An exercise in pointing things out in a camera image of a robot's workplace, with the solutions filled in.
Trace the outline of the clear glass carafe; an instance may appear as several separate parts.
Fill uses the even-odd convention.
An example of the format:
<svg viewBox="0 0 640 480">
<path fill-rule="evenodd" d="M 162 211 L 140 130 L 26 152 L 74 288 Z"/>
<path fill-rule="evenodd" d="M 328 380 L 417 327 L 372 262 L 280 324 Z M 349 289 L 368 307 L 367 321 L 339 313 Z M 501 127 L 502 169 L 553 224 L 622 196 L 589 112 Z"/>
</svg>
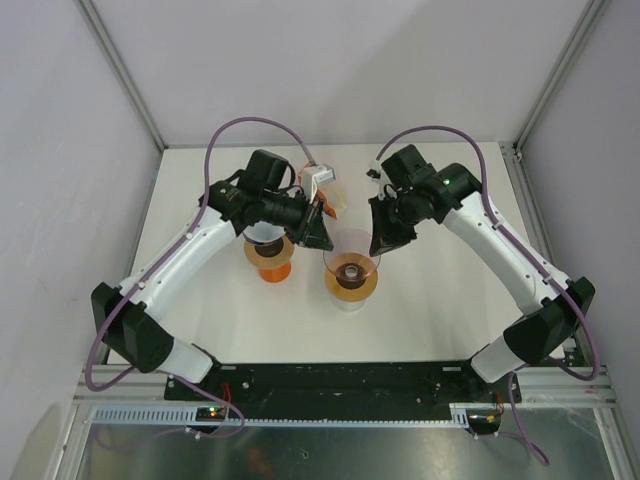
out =
<svg viewBox="0 0 640 480">
<path fill-rule="evenodd" d="M 338 309 L 348 313 L 357 312 L 358 310 L 361 310 L 366 304 L 365 300 L 351 302 L 339 298 L 333 298 L 332 301 Z"/>
</svg>

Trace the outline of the orange coffee filter box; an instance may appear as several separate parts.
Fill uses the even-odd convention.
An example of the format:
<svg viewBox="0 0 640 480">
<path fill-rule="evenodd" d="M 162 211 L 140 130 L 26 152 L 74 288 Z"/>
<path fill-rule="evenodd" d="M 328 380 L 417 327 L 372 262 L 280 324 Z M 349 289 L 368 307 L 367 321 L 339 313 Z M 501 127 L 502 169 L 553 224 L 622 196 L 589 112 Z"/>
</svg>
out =
<svg viewBox="0 0 640 480">
<path fill-rule="evenodd" d="M 297 174 L 299 185 L 302 169 Z M 317 199 L 321 200 L 324 203 L 324 213 L 329 215 L 333 219 L 339 219 L 340 216 L 346 211 L 347 198 L 342 185 L 337 179 L 337 174 L 336 179 L 333 182 L 320 186 L 317 196 L 314 200 Z"/>
</svg>

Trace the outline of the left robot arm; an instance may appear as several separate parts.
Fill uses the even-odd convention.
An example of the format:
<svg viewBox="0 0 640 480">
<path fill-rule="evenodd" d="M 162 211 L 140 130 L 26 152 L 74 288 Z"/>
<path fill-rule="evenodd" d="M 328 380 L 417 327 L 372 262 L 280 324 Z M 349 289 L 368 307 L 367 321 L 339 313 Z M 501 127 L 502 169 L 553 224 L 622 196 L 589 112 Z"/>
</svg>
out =
<svg viewBox="0 0 640 480">
<path fill-rule="evenodd" d="M 221 376 L 213 358 L 161 325 L 172 298 L 211 257 L 256 224 L 274 227 L 277 236 L 295 245 L 332 250 L 318 191 L 334 179 L 330 166 L 296 172 L 288 160 L 259 149 L 229 178 L 206 182 L 193 218 L 164 252 L 118 286 L 101 283 L 92 292 L 101 340 L 139 372 L 163 371 L 185 379 L 197 398 L 214 397 Z"/>
</svg>

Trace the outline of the white paper coffee filter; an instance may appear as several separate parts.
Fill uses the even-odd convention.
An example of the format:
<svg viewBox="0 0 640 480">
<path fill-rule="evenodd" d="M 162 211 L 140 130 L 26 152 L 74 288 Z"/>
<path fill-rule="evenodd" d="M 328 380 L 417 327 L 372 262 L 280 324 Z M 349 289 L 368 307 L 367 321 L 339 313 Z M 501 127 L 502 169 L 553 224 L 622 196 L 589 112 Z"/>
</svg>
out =
<svg viewBox="0 0 640 480">
<path fill-rule="evenodd" d="M 257 240 L 271 240 L 285 235 L 283 227 L 272 225 L 267 222 L 257 222 L 252 226 L 247 226 L 243 235 Z"/>
</svg>

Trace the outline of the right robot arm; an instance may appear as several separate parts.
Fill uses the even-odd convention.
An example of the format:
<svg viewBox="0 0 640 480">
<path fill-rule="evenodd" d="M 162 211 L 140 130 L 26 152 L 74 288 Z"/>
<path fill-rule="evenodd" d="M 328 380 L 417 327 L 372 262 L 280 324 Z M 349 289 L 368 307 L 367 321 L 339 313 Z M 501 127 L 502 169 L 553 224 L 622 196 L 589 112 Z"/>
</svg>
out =
<svg viewBox="0 0 640 480">
<path fill-rule="evenodd" d="M 463 393 L 484 401 L 507 373 L 536 365 L 568 339 L 595 295 L 586 278 L 570 279 L 520 236 L 490 201 L 480 181 L 463 165 L 436 170 L 414 145 L 385 160 L 368 176 L 379 191 L 370 198 L 373 232 L 369 253 L 379 256 L 416 239 L 416 226 L 433 220 L 465 242 L 507 288 L 521 316 L 470 360 L 461 376 Z"/>
</svg>

